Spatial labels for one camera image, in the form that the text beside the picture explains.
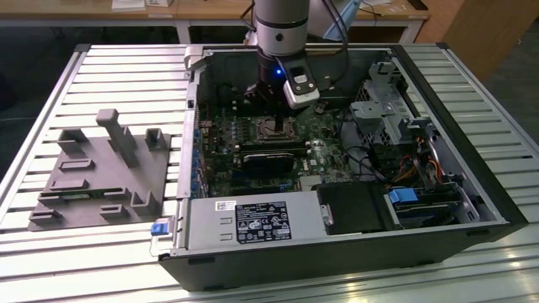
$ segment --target slotted metal platform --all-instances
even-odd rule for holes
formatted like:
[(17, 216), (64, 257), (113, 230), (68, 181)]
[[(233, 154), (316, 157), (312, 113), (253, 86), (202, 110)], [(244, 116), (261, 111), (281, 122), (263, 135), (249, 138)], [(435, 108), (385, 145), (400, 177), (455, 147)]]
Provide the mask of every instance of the slotted metal platform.
[[(150, 223), (28, 232), (60, 153), (62, 128), (105, 136), (98, 109), (116, 108), (133, 134), (172, 137), (162, 215), (174, 212), (185, 108), (182, 45), (92, 46), (76, 52), (0, 185), (0, 302), (477, 302), (539, 299), (537, 146), (449, 50), (405, 46), (529, 226), (440, 264), (221, 292), (188, 293), (149, 255)], [(413, 92), (409, 98), (428, 113)]]

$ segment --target white label sticker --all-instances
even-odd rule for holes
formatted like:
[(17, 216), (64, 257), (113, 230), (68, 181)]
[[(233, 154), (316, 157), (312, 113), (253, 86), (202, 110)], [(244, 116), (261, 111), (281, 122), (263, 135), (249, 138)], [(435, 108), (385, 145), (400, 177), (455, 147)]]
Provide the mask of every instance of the white label sticker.
[(154, 15), (148, 15), (148, 18), (172, 18), (172, 15), (154, 14)]
[(216, 211), (233, 210), (236, 201), (216, 201)]

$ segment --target blue drive latch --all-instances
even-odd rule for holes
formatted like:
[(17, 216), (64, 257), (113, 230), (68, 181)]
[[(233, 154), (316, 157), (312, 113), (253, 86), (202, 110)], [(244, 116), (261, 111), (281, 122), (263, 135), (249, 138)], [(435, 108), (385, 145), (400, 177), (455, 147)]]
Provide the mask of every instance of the blue drive latch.
[(389, 200), (391, 203), (409, 203), (409, 202), (417, 202), (417, 195), (415, 194), (415, 191), (412, 188), (396, 188), (392, 191), (389, 191)]
[(172, 220), (170, 218), (160, 218), (152, 224), (152, 235), (168, 235), (172, 231)]

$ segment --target power supply label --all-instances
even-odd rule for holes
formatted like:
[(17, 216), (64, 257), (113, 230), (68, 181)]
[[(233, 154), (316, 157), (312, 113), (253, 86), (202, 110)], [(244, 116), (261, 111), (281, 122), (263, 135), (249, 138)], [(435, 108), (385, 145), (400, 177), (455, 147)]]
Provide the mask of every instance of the power supply label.
[(292, 232), (287, 202), (236, 205), (236, 240), (238, 244), (289, 239), (292, 239)]

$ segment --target black cable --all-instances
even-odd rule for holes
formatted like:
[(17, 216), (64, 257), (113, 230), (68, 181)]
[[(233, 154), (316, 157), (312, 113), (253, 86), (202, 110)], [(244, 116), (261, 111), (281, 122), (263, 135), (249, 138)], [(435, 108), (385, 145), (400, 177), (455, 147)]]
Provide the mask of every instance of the black cable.
[[(340, 38), (343, 40), (343, 47), (336, 53), (339, 54), (340, 52), (344, 52), (344, 69), (341, 71), (341, 74), (331, 81), (331, 84), (333, 85), (335, 83), (337, 83), (340, 81), (340, 79), (345, 75), (345, 72), (348, 71), (348, 65), (349, 65), (348, 64), (349, 63), (349, 57), (348, 57), (348, 32), (345, 31), (345, 24), (344, 24), (343, 17), (339, 14), (337, 8), (335, 7), (332, 1), (329, 1), (329, 4), (328, 4), (328, 0), (321, 0), (321, 4), (324, 5), (325, 10), (328, 11), (328, 14), (329, 14), (329, 16), (331, 16), (331, 18), (333, 20), (333, 23), (336, 25), (336, 29), (339, 30)], [(331, 10), (329, 7), (332, 7), (332, 9), (333, 9), (333, 11), (335, 11), (335, 13), (337, 15), (337, 18), (335, 17), (333, 11)]]
[(372, 5), (369, 5), (369, 3), (364, 2), (363, 0), (361, 0), (361, 3), (364, 3), (364, 4), (368, 5), (368, 6), (371, 6), (372, 11), (367, 11), (367, 10), (364, 10), (364, 9), (360, 9), (360, 10), (367, 11), (368, 13), (371, 13), (371, 14), (373, 15), (373, 27), (376, 27), (376, 23), (377, 23), (377, 18), (376, 18), (376, 16), (377, 16), (377, 15), (381, 16), (381, 14), (375, 13), (373, 7), (372, 7)]

